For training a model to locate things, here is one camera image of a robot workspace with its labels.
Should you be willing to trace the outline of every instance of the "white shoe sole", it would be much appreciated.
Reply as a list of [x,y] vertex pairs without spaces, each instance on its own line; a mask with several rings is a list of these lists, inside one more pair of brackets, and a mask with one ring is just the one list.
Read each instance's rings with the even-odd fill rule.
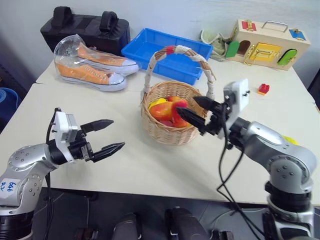
[[100,91],[103,92],[116,92],[120,91],[124,88],[127,87],[127,80],[123,78],[123,81],[117,84],[111,84],[111,85],[105,85],[105,84],[97,84],[89,81],[84,81],[72,77],[66,77],[66,76],[61,76],[62,79],[65,81],[72,83],[72,84],[83,84],[83,85],[89,85],[91,87],[94,87],[95,89],[99,89]]
[[127,65],[127,66],[113,66],[113,65],[106,65],[99,62],[91,61],[82,57],[78,57],[78,58],[81,63],[91,65],[95,68],[107,70],[109,72],[114,72],[116,74],[121,74],[123,76],[128,76],[130,74],[134,74],[139,71],[138,64]]

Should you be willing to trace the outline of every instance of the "blue bin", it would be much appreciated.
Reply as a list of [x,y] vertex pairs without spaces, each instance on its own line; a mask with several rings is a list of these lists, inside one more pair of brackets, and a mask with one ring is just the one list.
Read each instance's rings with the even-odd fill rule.
[[[189,47],[206,60],[213,50],[209,44],[144,28],[121,52],[127,58],[139,63],[143,69],[147,69],[150,58],[155,52],[172,45]],[[189,57],[182,54],[171,54],[159,61],[153,72],[193,85],[203,71],[200,64]]]
[[21,103],[18,94],[6,87],[0,87],[0,119],[9,122]]

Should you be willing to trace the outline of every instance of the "blue plastic crate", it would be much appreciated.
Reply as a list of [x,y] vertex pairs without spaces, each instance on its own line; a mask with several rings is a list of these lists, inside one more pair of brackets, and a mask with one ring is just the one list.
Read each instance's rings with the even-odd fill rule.
[[[213,50],[209,44],[144,28],[121,52],[127,58],[138,62],[143,69],[147,69],[150,58],[155,52],[172,45],[189,47],[206,60]],[[153,72],[193,85],[203,71],[200,64],[189,57],[183,54],[170,54],[157,63]]]

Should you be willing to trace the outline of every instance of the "clear plastic bag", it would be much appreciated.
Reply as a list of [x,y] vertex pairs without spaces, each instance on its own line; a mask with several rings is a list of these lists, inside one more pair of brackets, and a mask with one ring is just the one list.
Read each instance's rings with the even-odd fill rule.
[[133,60],[87,47],[77,34],[62,39],[53,54],[55,68],[63,80],[87,84],[101,91],[124,89],[125,76],[139,70]]

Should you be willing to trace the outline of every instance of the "bag handle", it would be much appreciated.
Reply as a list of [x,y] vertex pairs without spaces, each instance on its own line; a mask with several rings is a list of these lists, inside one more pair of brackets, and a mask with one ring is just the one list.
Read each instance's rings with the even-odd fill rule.
[[51,26],[56,28],[62,28],[73,18],[71,8],[68,6],[57,6],[53,10],[53,18],[51,20]]
[[165,59],[166,56],[170,54],[184,54],[188,56],[192,61],[198,62],[200,64],[204,74],[207,77],[208,92],[206,93],[206,96],[214,99],[214,81],[216,80],[216,77],[212,72],[207,60],[191,48],[182,45],[166,46],[160,51],[156,51],[152,55],[148,68],[146,70],[144,78],[144,88],[142,90],[142,93],[147,94],[150,92],[150,79],[157,62]]
[[278,25],[283,25],[283,26],[285,26],[285,29],[283,30],[283,33],[284,33],[285,31],[287,31],[287,29],[288,29],[288,24],[282,23],[282,22],[277,22],[277,21],[266,21],[266,22],[262,25],[261,28],[263,29],[266,24],[278,24]]
[[118,16],[114,11],[104,11],[100,22],[100,31],[104,33],[112,32],[118,22]]

